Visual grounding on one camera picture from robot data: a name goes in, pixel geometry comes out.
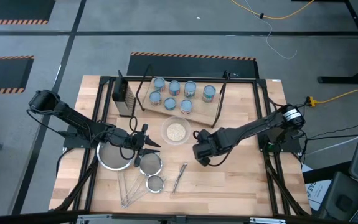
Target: metal grater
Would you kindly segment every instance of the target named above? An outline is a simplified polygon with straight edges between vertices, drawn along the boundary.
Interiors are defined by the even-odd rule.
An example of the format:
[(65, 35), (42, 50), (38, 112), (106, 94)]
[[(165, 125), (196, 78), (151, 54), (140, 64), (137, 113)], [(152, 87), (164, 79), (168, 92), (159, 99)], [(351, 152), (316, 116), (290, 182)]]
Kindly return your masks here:
[(118, 74), (119, 77), (115, 80), (112, 92), (112, 100), (115, 102), (120, 116), (132, 116), (136, 97), (131, 91), (128, 81), (123, 78), (120, 71), (118, 71)]

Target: wire sieve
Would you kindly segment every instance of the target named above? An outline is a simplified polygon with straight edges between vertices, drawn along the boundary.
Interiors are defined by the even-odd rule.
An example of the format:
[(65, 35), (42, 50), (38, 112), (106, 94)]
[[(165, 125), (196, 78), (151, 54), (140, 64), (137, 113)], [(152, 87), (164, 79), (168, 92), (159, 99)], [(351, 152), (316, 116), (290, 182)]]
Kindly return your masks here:
[[(110, 143), (99, 143), (97, 146), (97, 159), (103, 167), (117, 171), (122, 203), (123, 197), (126, 195), (125, 169), (130, 166), (132, 159), (126, 160), (122, 158), (119, 150), (119, 147), (112, 146)], [(132, 154), (132, 150), (122, 148), (122, 155), (125, 157), (131, 157)]]
[(122, 208), (127, 208), (133, 202), (137, 201), (142, 196), (146, 195), (148, 192), (152, 194), (159, 194), (162, 192), (164, 188), (164, 180), (157, 175), (151, 175), (146, 178), (146, 186), (145, 189), (141, 189), (140, 191), (136, 191), (135, 195), (128, 198), (123, 204), (121, 204)]
[(154, 176), (158, 175), (160, 173), (160, 171), (162, 170), (162, 161), (161, 161), (161, 158), (159, 158), (159, 156), (157, 154), (149, 153), (149, 154), (144, 155), (141, 158), (139, 170), (140, 170), (140, 175), (137, 176), (133, 185), (130, 187), (129, 191), (124, 196), (123, 201), (121, 201), (121, 206), (123, 208), (126, 208), (131, 203), (133, 203), (135, 200), (139, 199), (139, 197), (137, 197), (135, 195), (138, 193), (140, 186), (142, 185), (142, 183), (145, 180), (147, 180), (146, 188), (149, 189), (149, 191), (152, 193), (154, 193), (154, 192), (159, 193), (162, 190), (161, 188), (163, 188), (163, 184), (162, 184), (162, 186), (160, 186), (160, 185), (155, 186), (154, 185), (155, 180), (153, 180), (153, 179), (155, 179)]

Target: white paper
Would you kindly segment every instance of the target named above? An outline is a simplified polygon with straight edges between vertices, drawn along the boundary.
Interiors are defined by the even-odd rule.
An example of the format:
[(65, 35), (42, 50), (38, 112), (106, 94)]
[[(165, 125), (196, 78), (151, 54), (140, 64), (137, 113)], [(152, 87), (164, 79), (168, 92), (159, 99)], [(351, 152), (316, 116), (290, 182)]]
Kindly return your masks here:
[[(312, 168), (308, 167), (306, 164), (303, 165), (302, 172), (311, 171)], [(322, 180), (312, 184), (306, 184), (306, 193), (310, 200), (321, 203), (323, 198), (328, 190), (331, 180)], [(312, 202), (309, 200), (310, 207), (317, 211), (320, 207), (319, 203)]]

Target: glass bowl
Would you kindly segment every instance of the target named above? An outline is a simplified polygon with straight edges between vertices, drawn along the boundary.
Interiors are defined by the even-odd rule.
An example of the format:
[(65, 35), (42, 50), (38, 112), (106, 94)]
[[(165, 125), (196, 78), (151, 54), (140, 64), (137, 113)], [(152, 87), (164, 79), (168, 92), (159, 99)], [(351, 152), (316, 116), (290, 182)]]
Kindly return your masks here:
[[(184, 129), (186, 130), (186, 133), (184, 134), (184, 137), (178, 141), (173, 141), (168, 137), (168, 133), (167, 133), (167, 129), (168, 127), (170, 127), (170, 125), (172, 124), (180, 124), (181, 126), (184, 127)], [(185, 143), (188, 138), (190, 137), (190, 132), (191, 132), (191, 126), (190, 123), (181, 117), (178, 116), (172, 116), (170, 118), (168, 118), (167, 120), (165, 120), (161, 126), (161, 136), (162, 138), (169, 144), (174, 145), (174, 146), (178, 146), (180, 144)]]

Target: white cable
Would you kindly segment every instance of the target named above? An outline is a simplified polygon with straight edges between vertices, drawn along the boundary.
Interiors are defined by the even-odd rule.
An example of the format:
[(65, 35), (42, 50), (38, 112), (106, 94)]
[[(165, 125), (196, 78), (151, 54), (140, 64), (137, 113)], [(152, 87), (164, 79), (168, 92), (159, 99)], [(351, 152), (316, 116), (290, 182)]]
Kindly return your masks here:
[(295, 51), (295, 54), (293, 54), (292, 57), (285, 57), (285, 56), (283, 56), (282, 54), (280, 54), (276, 49), (274, 49), (274, 47), (272, 47), (272, 46), (269, 44), (268, 38), (269, 38), (270, 34), (273, 32), (273, 27), (270, 25), (270, 23), (264, 21), (263, 19), (261, 19), (260, 17), (257, 17), (257, 16), (255, 15), (255, 11), (254, 11), (254, 10), (252, 9), (252, 7), (249, 5), (248, 0), (245, 0), (245, 2), (247, 3), (249, 9), (253, 12), (252, 14), (253, 14), (253, 16), (255, 16), (255, 18), (260, 19), (260, 20), (263, 21), (265, 24), (267, 24), (268, 26), (270, 26), (270, 32), (268, 33), (268, 35), (267, 35), (267, 37), (266, 37), (266, 44), (267, 44), (271, 49), (273, 49), (273, 50), (274, 50), (279, 56), (281, 56), (282, 58), (285, 58), (285, 59), (288, 59), (288, 60), (294, 58), (295, 55), (296, 55), (296, 53), (298, 53), (298, 50)]
[(324, 151), (324, 150), (326, 150), (326, 149), (330, 149), (330, 148), (332, 148), (332, 147), (341, 146), (341, 145), (343, 145), (343, 144), (349, 143), (349, 142), (354, 141), (354, 140), (356, 140), (356, 139), (358, 139), (358, 137), (352, 138), (352, 139), (347, 140), (347, 141), (344, 141), (344, 142), (342, 142), (342, 143), (335, 144), (335, 145), (333, 145), (333, 146), (325, 147), (324, 149), (319, 149), (319, 150), (317, 150), (317, 151), (314, 151), (314, 152), (312, 152), (312, 153), (307, 154), (307, 156), (310, 156), (310, 155), (312, 155), (312, 154), (314, 154), (314, 153), (317, 153), (317, 152)]

